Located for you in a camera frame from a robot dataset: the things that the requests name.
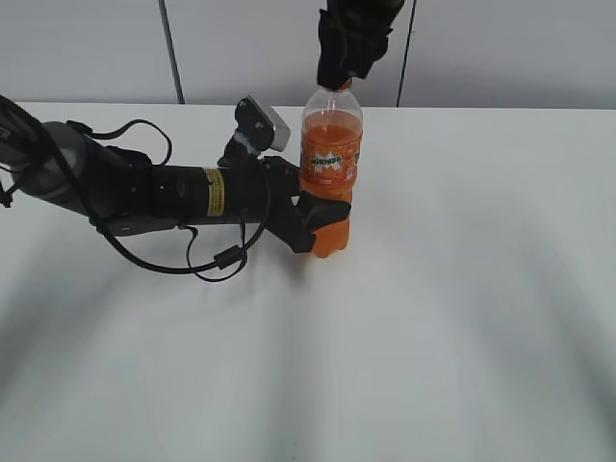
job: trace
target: table surface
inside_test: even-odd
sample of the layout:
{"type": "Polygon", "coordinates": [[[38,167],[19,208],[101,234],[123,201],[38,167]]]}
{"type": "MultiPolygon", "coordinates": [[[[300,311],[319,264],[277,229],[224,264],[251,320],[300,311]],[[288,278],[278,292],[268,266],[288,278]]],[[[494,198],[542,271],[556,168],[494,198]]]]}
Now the table surface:
{"type": "MultiPolygon", "coordinates": [[[[150,119],[176,165],[213,165],[235,128],[231,107],[24,107],[150,119]]],[[[265,236],[207,285],[25,195],[0,211],[0,460],[615,460],[616,112],[365,114],[327,260],[265,236]]],[[[116,144],[165,152],[147,128],[116,144]]],[[[204,229],[195,260],[237,234],[204,229]]],[[[189,237],[125,242],[182,265],[189,237]]]]}

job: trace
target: plastic bottle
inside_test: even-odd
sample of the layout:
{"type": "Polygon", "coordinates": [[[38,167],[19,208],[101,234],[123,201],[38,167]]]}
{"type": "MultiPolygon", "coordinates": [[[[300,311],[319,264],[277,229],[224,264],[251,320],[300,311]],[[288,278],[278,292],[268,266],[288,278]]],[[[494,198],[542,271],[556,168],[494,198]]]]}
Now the plastic bottle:
{"type": "MultiPolygon", "coordinates": [[[[351,80],[339,90],[319,89],[302,117],[300,186],[318,197],[352,201],[363,135],[362,108],[350,92],[351,80]]],[[[313,253],[324,258],[347,247],[350,221],[316,231],[313,253]]]]}

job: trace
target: black object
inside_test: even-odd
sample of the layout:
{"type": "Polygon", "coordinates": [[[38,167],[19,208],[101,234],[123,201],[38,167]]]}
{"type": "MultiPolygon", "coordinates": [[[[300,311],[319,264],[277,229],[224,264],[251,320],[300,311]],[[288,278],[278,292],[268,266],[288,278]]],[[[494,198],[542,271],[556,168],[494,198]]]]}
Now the black object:
{"type": "Polygon", "coordinates": [[[0,185],[0,199],[8,206],[12,194],[21,189],[85,215],[128,260],[167,274],[195,274],[238,262],[240,270],[247,261],[247,250],[265,229],[294,252],[311,251],[314,231],[346,219],[350,205],[300,194],[298,167],[279,156],[260,159],[261,151],[269,147],[284,149],[290,135],[271,108],[247,97],[238,104],[236,119],[238,128],[218,161],[222,168],[173,167],[166,165],[171,140],[151,122],[137,120],[111,134],[97,134],[74,121],[41,124],[0,96],[0,133],[5,133],[0,138],[0,163],[12,168],[14,180],[7,191],[0,185]],[[138,151],[104,147],[94,140],[119,136],[136,123],[153,126],[167,140],[167,155],[160,164],[152,165],[147,155],[138,151]],[[292,198],[297,196],[294,206],[292,198]],[[246,242],[247,222],[259,222],[260,226],[246,242]],[[185,269],[144,262],[116,239],[221,223],[242,226],[242,246],[221,252],[211,264],[185,269]]]}
{"type": "Polygon", "coordinates": [[[365,79],[387,52],[391,26],[404,0],[327,0],[321,10],[317,83],[339,89],[350,77],[365,79]]]}

